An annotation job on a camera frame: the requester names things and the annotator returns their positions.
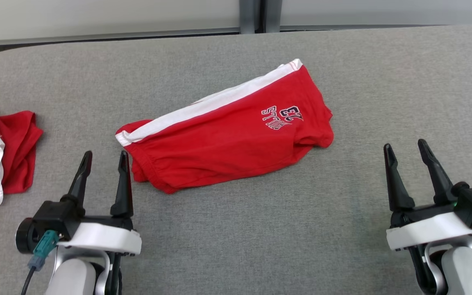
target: folded red garment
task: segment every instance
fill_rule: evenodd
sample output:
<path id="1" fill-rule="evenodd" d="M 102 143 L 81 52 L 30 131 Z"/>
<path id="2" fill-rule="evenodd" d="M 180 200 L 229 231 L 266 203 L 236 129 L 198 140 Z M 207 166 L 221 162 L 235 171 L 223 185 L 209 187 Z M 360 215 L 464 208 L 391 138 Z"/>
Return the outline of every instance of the folded red garment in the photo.
<path id="1" fill-rule="evenodd" d="M 300 60 L 155 120 L 121 127 L 135 181 L 179 189 L 257 176 L 328 147 L 332 113 Z"/>
<path id="2" fill-rule="evenodd" d="M 5 143 L 2 157 L 4 194 L 17 194 L 32 186 L 36 142 L 43 130 L 36 127 L 31 111 L 0 116 L 0 137 Z"/>

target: gray fabric surface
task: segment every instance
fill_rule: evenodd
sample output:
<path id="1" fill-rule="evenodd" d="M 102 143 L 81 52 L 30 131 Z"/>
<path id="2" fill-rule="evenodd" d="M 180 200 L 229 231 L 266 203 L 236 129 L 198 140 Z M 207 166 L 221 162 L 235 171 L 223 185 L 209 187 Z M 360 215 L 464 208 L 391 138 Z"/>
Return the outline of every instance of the gray fabric surface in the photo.
<path id="1" fill-rule="evenodd" d="M 67 192 L 94 153 L 85 207 L 107 213 L 125 123 L 155 118 L 300 58 L 334 113 L 335 141 L 251 179 L 165 195 L 133 183 L 141 255 L 124 294 L 419 294 L 407 252 L 386 243 L 382 146 L 393 144 L 417 205 L 433 188 L 425 138 L 453 182 L 472 185 L 472 26 L 283 32 L 41 45 L 0 52 L 0 114 L 37 113 L 34 185 L 0 206 L 0 294 L 16 294 L 29 256 L 14 233 Z M 41 294 L 52 261 L 32 278 Z"/>

